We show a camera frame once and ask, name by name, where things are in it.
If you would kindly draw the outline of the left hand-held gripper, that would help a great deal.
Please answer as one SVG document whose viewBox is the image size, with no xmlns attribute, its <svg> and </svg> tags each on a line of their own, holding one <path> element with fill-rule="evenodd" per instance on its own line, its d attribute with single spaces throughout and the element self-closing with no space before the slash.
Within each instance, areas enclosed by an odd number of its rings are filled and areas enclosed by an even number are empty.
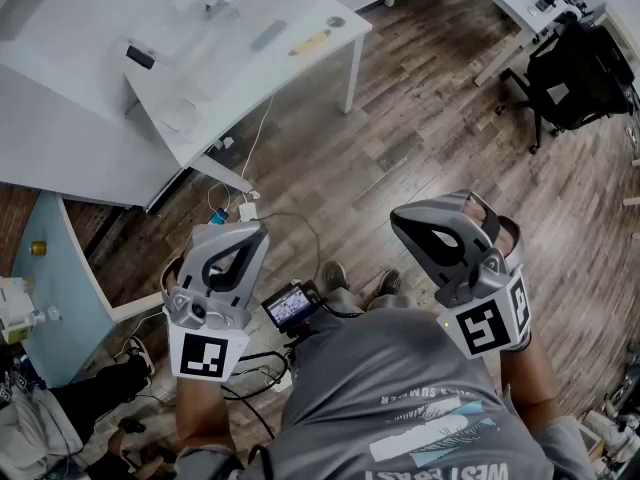
<svg viewBox="0 0 640 480">
<path fill-rule="evenodd" d="M 245 328 L 251 314 L 244 309 L 268 248 L 268 232 L 258 221 L 194 228 L 177 277 L 190 290 L 163 295 L 174 376 L 228 380 L 250 341 Z"/>
</svg>

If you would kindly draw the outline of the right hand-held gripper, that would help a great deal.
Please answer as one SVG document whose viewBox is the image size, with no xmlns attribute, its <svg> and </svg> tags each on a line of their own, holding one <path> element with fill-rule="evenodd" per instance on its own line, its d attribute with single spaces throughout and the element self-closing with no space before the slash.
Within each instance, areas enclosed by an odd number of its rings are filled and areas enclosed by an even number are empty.
<svg viewBox="0 0 640 480">
<path fill-rule="evenodd" d="M 470 195 L 486 209 L 482 227 L 463 213 Z M 437 322 L 469 359 L 492 351 L 519 351 L 530 341 L 522 235 L 514 254 L 505 259 L 493 246 L 498 216 L 471 190 L 409 203 L 391 215 L 395 234 L 441 287 L 436 299 L 445 311 Z"/>
</svg>

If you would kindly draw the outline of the yellow marker pen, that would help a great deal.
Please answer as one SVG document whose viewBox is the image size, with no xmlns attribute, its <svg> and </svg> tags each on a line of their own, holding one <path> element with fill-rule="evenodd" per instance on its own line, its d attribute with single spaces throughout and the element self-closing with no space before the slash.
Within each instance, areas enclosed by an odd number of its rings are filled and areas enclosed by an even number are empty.
<svg viewBox="0 0 640 480">
<path fill-rule="evenodd" d="M 313 49 L 324 43 L 331 36 L 331 34 L 332 31 L 329 28 L 326 28 L 295 46 L 289 51 L 288 55 L 290 57 L 296 57 L 309 53 Z"/>
</svg>

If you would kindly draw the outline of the person's right forearm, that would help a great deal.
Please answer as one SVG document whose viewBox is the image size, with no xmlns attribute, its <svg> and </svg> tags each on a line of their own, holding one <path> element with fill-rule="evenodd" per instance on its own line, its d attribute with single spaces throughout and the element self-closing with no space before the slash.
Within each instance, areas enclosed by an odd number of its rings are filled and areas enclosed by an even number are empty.
<svg viewBox="0 0 640 480">
<path fill-rule="evenodd" d="M 535 326 L 526 348 L 500 352 L 500 369 L 502 388 L 510 387 L 512 404 L 531 433 L 561 415 L 555 373 Z"/>
</svg>

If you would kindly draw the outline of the person's right hand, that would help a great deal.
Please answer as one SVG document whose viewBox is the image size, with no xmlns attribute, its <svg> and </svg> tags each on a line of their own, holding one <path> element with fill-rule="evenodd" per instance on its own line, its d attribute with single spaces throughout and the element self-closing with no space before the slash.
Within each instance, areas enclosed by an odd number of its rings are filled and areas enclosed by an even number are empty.
<svg viewBox="0 0 640 480">
<path fill-rule="evenodd" d="M 467 198 L 463 207 L 463 213 L 479 227 L 482 227 L 487 220 L 486 209 L 480 205 L 478 200 L 472 195 Z M 499 215 L 498 221 L 500 223 L 500 229 L 493 246 L 507 259 L 514 254 L 516 245 L 520 241 L 520 231 L 515 222 L 506 216 Z"/>
</svg>

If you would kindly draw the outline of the person's right shoe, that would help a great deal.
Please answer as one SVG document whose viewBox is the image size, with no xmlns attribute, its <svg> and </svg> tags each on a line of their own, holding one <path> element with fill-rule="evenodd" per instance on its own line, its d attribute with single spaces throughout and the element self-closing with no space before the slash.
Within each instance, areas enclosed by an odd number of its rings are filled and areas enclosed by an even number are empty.
<svg viewBox="0 0 640 480">
<path fill-rule="evenodd" d="M 396 296 L 401 289 L 401 274 L 396 269 L 385 272 L 375 291 L 375 297 L 383 297 L 386 295 Z"/>
</svg>

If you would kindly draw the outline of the person's shoe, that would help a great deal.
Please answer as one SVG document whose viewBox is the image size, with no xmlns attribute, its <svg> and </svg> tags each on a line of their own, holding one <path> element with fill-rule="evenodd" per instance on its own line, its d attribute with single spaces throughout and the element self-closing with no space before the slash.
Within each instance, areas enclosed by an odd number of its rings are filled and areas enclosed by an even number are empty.
<svg viewBox="0 0 640 480">
<path fill-rule="evenodd" d="M 375 297 L 383 297 L 386 295 L 396 296 L 401 289 L 401 274 L 396 269 L 385 272 L 375 291 Z"/>
<path fill-rule="evenodd" d="M 322 270 L 322 281 L 327 293 L 349 289 L 344 267 L 335 260 L 328 261 Z"/>
<path fill-rule="evenodd" d="M 127 345 L 126 353 L 131 357 L 139 357 L 145 363 L 146 375 L 153 376 L 156 372 L 155 365 L 145 347 L 144 343 L 137 336 L 132 336 Z"/>
</svg>

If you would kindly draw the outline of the small black monitor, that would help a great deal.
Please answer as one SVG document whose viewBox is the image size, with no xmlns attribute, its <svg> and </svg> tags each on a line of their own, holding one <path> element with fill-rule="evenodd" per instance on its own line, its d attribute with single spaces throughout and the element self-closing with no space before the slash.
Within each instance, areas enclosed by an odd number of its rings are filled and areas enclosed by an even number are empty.
<svg viewBox="0 0 640 480">
<path fill-rule="evenodd" d="M 265 299 L 261 307 L 280 334 L 297 337 L 320 308 L 321 297 L 313 281 L 294 280 Z"/>
</svg>

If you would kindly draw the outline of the person's left shoe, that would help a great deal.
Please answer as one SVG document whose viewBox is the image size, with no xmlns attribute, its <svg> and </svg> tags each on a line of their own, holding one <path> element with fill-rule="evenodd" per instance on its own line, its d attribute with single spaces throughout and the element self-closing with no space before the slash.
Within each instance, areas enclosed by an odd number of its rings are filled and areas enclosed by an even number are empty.
<svg viewBox="0 0 640 480">
<path fill-rule="evenodd" d="M 322 281 L 327 293 L 349 289 L 344 267 L 335 260 L 328 261 L 322 270 Z"/>
</svg>

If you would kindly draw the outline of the person's grey trousers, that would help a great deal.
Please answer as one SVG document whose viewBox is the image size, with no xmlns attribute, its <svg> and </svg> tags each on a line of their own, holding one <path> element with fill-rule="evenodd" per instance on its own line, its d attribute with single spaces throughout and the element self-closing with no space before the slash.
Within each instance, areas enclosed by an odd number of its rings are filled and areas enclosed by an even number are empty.
<svg viewBox="0 0 640 480">
<path fill-rule="evenodd" d="M 378 309 L 400 309 L 413 306 L 413 300 L 409 296 L 378 293 L 364 300 L 364 305 L 361 305 L 361 300 L 356 295 L 342 287 L 330 292 L 326 300 L 331 310 L 341 315 L 360 315 Z"/>
</svg>

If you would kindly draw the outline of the person's grey printed shirt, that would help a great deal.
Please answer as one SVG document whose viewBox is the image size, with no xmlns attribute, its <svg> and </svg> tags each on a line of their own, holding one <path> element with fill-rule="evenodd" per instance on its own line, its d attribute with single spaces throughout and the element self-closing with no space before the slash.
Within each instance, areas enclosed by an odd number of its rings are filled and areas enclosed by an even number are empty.
<svg viewBox="0 0 640 480">
<path fill-rule="evenodd" d="M 531 433 L 423 309 L 327 315 L 298 359 L 264 451 L 184 446 L 176 480 L 596 480 L 573 417 Z"/>
</svg>

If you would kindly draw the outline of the light blue table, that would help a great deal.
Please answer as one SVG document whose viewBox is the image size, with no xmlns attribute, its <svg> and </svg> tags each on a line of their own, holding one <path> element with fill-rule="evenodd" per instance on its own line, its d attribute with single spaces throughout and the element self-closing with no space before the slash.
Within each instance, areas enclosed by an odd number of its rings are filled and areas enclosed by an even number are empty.
<svg viewBox="0 0 640 480">
<path fill-rule="evenodd" d="M 29 253 L 45 241 L 47 254 Z M 36 373 L 49 387 L 71 383 L 116 324 L 162 307 L 159 292 L 114 307 L 106 298 L 72 228 L 62 197 L 42 191 L 24 229 L 11 272 L 35 282 L 34 307 L 55 305 L 61 321 L 48 318 L 23 342 Z"/>
</svg>

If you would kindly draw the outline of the white box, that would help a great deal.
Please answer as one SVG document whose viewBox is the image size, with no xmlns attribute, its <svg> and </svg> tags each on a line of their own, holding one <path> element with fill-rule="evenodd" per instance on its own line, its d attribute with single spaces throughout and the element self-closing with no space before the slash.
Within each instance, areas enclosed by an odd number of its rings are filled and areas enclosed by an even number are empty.
<svg viewBox="0 0 640 480">
<path fill-rule="evenodd" d="M 34 283 L 0 277 L 0 334 L 8 345 L 28 339 L 42 314 L 34 307 Z"/>
</svg>

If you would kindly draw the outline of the grey flat case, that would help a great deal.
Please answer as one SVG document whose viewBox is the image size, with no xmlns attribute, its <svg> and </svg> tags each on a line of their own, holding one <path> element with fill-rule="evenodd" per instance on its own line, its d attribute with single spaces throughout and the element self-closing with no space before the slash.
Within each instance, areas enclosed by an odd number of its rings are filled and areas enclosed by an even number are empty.
<svg viewBox="0 0 640 480">
<path fill-rule="evenodd" d="M 284 20 L 276 20 L 261 32 L 250 44 L 253 51 L 260 51 L 271 44 L 287 27 Z"/>
</svg>

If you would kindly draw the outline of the large white desk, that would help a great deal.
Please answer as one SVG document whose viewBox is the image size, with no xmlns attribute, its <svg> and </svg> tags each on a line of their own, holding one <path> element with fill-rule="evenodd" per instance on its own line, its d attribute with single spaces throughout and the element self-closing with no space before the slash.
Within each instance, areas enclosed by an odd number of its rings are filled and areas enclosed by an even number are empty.
<svg viewBox="0 0 640 480">
<path fill-rule="evenodd" d="M 237 0 L 213 19 L 207 1 L 0 0 L 0 182 L 147 208 L 194 168 L 252 193 L 207 150 L 327 56 L 360 50 L 370 25 L 335 0 Z M 286 29 L 253 51 L 276 20 Z M 326 28 L 320 46 L 288 55 Z M 129 39 L 155 52 L 151 70 L 125 56 Z M 206 120 L 195 143 L 159 119 L 175 97 Z"/>
</svg>

